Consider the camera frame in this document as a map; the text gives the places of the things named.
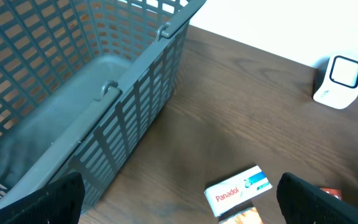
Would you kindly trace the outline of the white blue Panadol box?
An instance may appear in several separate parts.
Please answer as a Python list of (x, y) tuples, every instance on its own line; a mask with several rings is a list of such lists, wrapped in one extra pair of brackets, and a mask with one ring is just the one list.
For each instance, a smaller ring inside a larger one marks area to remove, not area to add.
[(208, 187), (204, 194), (215, 217), (270, 189), (273, 185), (259, 166)]

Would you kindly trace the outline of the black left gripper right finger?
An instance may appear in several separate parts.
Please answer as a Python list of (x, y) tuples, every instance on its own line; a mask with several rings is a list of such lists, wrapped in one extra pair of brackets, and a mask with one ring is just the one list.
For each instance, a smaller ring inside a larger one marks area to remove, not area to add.
[(277, 201), (287, 223), (358, 224), (358, 209), (290, 172), (277, 185)]

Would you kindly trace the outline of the orange Top chocolate bar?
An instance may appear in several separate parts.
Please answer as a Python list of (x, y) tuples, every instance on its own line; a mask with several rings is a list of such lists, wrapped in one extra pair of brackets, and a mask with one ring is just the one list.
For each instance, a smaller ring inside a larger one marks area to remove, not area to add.
[(339, 200), (342, 200), (342, 192), (339, 189), (332, 189), (332, 188), (326, 188), (326, 187), (321, 187), (320, 188), (322, 191), (326, 192), (327, 194), (332, 195), (333, 197), (338, 198)]

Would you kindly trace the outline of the grey plastic basket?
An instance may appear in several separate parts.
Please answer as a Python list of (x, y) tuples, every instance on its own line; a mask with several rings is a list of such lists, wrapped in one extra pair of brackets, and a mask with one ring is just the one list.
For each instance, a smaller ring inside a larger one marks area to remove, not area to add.
[(0, 209), (71, 172), (92, 209), (170, 98), (203, 2), (0, 0)]

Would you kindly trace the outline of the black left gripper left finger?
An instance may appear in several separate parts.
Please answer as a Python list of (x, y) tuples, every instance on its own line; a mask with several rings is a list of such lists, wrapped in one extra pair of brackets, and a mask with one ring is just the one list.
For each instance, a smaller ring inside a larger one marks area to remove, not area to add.
[(0, 224), (77, 224), (85, 197), (79, 172), (72, 172), (0, 209)]

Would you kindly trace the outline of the orange small box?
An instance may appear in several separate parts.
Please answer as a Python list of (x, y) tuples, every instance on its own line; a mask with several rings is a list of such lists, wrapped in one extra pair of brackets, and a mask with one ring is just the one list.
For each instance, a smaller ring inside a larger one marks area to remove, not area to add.
[(255, 207), (247, 208), (230, 217), (223, 218), (219, 224), (263, 224), (263, 221)]

